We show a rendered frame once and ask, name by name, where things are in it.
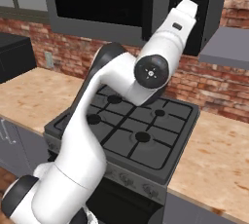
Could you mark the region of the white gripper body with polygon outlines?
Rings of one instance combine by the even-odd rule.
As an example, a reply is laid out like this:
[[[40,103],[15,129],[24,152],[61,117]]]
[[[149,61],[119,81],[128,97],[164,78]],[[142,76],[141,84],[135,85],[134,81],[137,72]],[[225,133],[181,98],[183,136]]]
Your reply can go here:
[[[182,0],[175,8],[178,19],[195,19],[197,4],[191,0]]]

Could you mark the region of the black oven door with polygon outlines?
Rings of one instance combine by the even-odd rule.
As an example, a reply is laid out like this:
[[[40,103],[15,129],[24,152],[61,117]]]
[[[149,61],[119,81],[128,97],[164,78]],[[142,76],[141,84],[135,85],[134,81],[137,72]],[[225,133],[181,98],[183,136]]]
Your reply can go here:
[[[100,224],[162,224],[163,206],[103,178],[87,201]]]

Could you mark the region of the black stove with hob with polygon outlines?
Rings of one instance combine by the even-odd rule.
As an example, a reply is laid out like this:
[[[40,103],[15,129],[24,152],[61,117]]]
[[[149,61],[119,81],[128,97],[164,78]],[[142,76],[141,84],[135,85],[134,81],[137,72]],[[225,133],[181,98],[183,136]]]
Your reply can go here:
[[[87,120],[106,154],[103,178],[124,186],[120,174],[127,174],[133,184],[125,188],[162,205],[164,214],[167,185],[198,116],[198,107],[189,102],[162,96],[150,105],[135,106],[109,87],[100,87]],[[150,198],[144,184],[158,196]]]

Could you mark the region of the black box appliance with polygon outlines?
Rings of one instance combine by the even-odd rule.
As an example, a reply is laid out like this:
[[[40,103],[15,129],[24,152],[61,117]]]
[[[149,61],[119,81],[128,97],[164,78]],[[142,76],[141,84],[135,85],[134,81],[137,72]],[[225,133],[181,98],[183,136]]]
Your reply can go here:
[[[28,37],[0,32],[0,84],[36,67]]]

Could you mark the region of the grey stove knob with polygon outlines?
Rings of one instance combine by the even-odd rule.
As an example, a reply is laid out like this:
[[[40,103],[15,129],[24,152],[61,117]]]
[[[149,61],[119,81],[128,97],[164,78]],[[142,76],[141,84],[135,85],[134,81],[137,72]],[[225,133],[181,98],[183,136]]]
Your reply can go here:
[[[156,198],[159,194],[158,191],[156,191],[151,185],[144,184],[143,185],[144,192],[150,197],[150,198]]]
[[[132,185],[133,184],[133,181],[125,173],[121,173],[120,174],[120,180],[124,184],[124,186],[128,186],[128,185]]]

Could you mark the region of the grey base cupboard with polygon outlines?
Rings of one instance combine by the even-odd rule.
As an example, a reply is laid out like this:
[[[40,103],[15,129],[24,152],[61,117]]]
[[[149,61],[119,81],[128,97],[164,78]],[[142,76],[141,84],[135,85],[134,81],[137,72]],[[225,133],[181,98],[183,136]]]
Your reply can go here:
[[[249,224],[230,220],[170,193],[166,196],[163,224]]]

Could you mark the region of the grey wall socket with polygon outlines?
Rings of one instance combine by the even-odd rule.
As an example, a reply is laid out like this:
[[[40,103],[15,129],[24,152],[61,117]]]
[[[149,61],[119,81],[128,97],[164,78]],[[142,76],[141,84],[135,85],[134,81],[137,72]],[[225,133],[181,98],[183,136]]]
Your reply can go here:
[[[53,68],[53,55],[50,52],[45,52],[45,59],[48,68]]]

